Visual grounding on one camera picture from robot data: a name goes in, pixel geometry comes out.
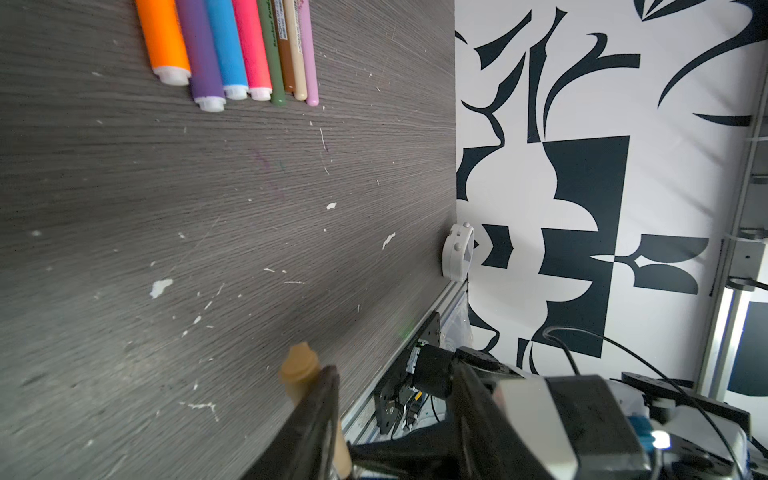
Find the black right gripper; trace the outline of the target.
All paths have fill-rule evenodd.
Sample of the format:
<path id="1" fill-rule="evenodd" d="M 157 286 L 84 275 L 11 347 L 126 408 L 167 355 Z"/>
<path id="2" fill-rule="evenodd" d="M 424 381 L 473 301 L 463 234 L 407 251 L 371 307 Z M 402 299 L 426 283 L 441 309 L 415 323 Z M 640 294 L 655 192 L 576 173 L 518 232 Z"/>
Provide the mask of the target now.
<path id="1" fill-rule="evenodd" d="M 524 479 L 646 479 L 649 454 L 598 376 L 503 380 L 493 400 L 511 428 L 504 456 Z"/>

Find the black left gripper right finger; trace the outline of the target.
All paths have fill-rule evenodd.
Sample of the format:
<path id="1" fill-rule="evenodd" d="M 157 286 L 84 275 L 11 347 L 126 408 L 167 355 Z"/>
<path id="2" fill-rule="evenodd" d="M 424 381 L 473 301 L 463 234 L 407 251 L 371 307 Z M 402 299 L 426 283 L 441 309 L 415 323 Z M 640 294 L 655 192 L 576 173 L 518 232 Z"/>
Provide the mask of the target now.
<path id="1" fill-rule="evenodd" d="M 453 369 L 455 455 L 462 479 L 538 479 L 540 463 L 469 367 Z"/>

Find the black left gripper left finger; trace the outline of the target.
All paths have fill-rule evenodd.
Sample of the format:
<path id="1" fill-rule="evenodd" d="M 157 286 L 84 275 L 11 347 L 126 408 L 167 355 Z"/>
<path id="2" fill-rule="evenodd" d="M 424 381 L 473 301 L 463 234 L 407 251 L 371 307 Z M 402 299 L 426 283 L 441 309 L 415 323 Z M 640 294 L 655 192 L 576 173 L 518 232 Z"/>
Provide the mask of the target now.
<path id="1" fill-rule="evenodd" d="M 337 432 L 339 374 L 327 366 L 244 479 L 328 479 Z"/>

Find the light pink marker pen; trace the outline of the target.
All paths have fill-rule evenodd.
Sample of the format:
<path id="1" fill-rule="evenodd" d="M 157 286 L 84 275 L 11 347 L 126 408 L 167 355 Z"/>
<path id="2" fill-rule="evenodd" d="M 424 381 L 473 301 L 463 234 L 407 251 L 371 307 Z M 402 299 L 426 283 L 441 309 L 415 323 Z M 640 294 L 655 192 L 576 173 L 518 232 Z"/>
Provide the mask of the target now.
<path id="1" fill-rule="evenodd" d="M 318 106 L 320 98 L 309 0 L 298 0 L 297 11 L 307 85 L 306 103 L 310 106 Z"/>

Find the green marker pen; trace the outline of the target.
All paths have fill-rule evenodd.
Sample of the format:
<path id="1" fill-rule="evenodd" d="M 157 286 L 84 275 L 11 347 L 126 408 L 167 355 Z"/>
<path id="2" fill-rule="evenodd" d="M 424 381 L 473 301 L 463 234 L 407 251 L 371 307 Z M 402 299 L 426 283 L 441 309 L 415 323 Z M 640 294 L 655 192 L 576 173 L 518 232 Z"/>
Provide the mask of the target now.
<path id="1" fill-rule="evenodd" d="M 286 95 L 278 50 L 277 30 L 274 22 L 274 9 L 270 0 L 258 0 L 257 4 L 272 83 L 271 102 L 276 106 L 284 106 L 286 104 Z"/>

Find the blue marker pen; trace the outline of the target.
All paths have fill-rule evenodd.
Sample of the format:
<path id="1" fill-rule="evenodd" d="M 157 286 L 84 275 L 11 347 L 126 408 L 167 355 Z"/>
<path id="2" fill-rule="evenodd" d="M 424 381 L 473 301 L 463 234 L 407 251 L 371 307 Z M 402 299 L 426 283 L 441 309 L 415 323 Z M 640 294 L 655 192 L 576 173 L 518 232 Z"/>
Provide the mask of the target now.
<path id="1" fill-rule="evenodd" d="M 249 85 L 233 4 L 230 0 L 208 0 L 206 7 L 225 96 L 245 100 Z"/>

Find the purple marker pen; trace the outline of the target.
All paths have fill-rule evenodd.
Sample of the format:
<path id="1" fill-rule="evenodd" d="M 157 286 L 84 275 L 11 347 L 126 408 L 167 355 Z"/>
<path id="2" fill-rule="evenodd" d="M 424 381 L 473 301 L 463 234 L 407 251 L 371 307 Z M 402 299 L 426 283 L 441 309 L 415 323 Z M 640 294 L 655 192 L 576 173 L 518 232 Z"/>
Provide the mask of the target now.
<path id="1" fill-rule="evenodd" d="M 206 3 L 178 0 L 176 9 L 191 68 L 192 98 L 204 112 L 223 112 L 226 98 Z"/>

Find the cream green-capped pen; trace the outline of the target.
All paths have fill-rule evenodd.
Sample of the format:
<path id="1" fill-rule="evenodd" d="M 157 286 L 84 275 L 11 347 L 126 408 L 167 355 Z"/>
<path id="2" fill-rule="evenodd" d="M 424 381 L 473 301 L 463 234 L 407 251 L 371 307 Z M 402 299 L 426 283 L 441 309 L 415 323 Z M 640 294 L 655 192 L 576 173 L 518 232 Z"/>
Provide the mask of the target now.
<path id="1" fill-rule="evenodd" d="M 297 2 L 295 0 L 283 0 L 283 8 L 294 73 L 294 97 L 299 101 L 306 101 L 308 99 L 308 89 Z"/>

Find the dark brown marker pen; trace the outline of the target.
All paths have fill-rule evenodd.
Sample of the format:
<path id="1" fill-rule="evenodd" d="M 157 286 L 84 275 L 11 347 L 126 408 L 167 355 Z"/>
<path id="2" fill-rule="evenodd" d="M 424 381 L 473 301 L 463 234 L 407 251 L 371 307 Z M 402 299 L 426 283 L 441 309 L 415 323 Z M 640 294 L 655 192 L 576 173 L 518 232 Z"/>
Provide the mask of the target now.
<path id="1" fill-rule="evenodd" d="M 293 94 L 295 92 L 295 77 L 283 1 L 273 0 L 272 6 L 274 9 L 274 23 L 277 33 L 277 45 L 280 56 L 283 85 L 286 92 Z"/>

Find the orange marker pen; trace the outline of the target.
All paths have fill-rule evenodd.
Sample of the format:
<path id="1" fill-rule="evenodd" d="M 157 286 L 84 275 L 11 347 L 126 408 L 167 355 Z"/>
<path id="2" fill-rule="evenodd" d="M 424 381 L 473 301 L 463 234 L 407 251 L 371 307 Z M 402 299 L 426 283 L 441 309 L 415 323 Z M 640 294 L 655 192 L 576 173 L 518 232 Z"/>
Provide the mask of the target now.
<path id="1" fill-rule="evenodd" d="M 188 86 L 191 68 L 174 0 L 136 0 L 151 70 L 170 86 Z"/>

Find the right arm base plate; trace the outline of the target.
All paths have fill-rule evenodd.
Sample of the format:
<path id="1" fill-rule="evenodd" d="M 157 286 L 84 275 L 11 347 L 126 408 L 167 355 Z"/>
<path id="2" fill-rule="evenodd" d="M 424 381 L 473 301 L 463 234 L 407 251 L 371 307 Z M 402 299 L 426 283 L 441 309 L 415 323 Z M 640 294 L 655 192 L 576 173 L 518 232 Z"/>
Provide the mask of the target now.
<path id="1" fill-rule="evenodd" d="M 408 338 L 373 390 L 375 416 L 379 433 L 390 434 L 399 424 L 413 392 L 413 373 L 422 344 L 440 343 L 440 314 L 430 313 Z"/>

